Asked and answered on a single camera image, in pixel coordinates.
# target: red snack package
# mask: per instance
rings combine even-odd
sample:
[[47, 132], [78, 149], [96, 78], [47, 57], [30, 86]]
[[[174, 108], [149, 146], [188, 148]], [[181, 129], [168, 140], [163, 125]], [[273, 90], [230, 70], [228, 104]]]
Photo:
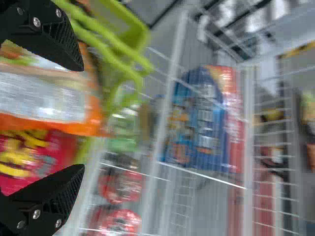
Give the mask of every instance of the red snack package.
[[123, 171], [105, 174], [98, 180], [98, 191], [111, 204], [135, 202], [142, 189], [142, 176], [139, 173]]
[[141, 226], [141, 217], [132, 210], [108, 210], [100, 207], [92, 215], [90, 227], [98, 231], [88, 232], [88, 236], [135, 235]]
[[58, 130], [0, 134], [0, 188], [10, 195], [72, 164], [76, 136]]

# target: plastic bag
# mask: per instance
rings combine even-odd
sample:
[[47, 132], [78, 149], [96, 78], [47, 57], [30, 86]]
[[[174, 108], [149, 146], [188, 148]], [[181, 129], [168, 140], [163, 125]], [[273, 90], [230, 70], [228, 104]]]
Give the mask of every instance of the plastic bag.
[[46, 68], [16, 65], [14, 60], [0, 63], [0, 130], [58, 129], [103, 136], [95, 78], [85, 76], [86, 72], [67, 71], [36, 55], [31, 57], [36, 59], [32, 65]]

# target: blue product package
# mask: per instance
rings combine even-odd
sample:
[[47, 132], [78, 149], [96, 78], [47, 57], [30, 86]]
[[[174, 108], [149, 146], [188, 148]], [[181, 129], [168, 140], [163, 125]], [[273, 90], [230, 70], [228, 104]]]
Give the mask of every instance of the blue product package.
[[172, 97], [172, 113], [167, 127], [166, 149], [162, 161], [190, 167], [194, 154], [195, 100], [193, 92], [176, 82]]
[[181, 80], [199, 93], [175, 83], [161, 160], [186, 168], [228, 172], [225, 110], [218, 84], [202, 66], [183, 74]]
[[197, 169], [220, 172], [229, 171], [226, 151], [227, 133], [224, 128], [225, 110], [223, 94], [205, 67], [198, 67], [189, 73], [189, 85], [201, 93], [196, 94], [195, 157], [192, 166]]

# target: black bracket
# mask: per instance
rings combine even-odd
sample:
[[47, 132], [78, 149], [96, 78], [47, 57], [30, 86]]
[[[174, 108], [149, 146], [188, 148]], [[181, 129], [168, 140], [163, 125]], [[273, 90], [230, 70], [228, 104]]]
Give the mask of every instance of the black bracket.
[[73, 165], [6, 197], [0, 193], [0, 236], [52, 236], [67, 221], [83, 179]]

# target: screw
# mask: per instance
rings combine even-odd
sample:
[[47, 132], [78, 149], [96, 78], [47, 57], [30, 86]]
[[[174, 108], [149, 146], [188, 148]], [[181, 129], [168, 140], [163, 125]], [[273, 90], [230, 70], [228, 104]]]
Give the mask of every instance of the screw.
[[25, 221], [24, 221], [24, 220], [21, 220], [21, 221], [18, 223], [17, 228], [18, 228], [18, 229], [21, 229], [21, 228], [23, 228], [24, 226], [25, 226]]
[[61, 225], [61, 222], [62, 222], [61, 219], [57, 220], [57, 222], [55, 223], [55, 227], [59, 228]]
[[56, 9], [56, 15], [60, 18], [61, 17], [61, 11], [59, 9]]
[[33, 24], [39, 28], [40, 27], [40, 20], [37, 18], [37, 17], [34, 17], [33, 18]]
[[34, 211], [34, 214], [33, 214], [33, 219], [34, 220], [37, 220], [40, 216], [40, 210], [35, 210]]
[[19, 15], [23, 15], [23, 10], [21, 8], [17, 8]]

